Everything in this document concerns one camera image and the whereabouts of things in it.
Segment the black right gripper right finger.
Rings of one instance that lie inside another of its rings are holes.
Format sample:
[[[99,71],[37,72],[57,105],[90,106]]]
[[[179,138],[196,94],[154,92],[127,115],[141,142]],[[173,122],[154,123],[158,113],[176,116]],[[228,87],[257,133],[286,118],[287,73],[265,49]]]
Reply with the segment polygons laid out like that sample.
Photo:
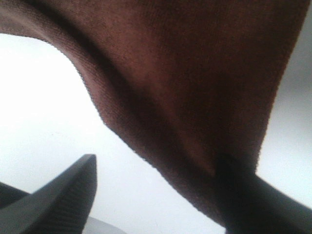
[[[231,156],[220,156],[215,193],[231,234],[310,234],[312,211],[259,178]]]

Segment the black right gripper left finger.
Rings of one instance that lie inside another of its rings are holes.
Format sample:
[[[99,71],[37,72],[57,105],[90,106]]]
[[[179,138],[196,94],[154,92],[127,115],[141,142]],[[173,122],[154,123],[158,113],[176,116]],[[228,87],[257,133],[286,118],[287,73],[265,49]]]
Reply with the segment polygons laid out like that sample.
[[[80,234],[97,190],[95,155],[84,155],[30,194],[0,185],[2,234]]]

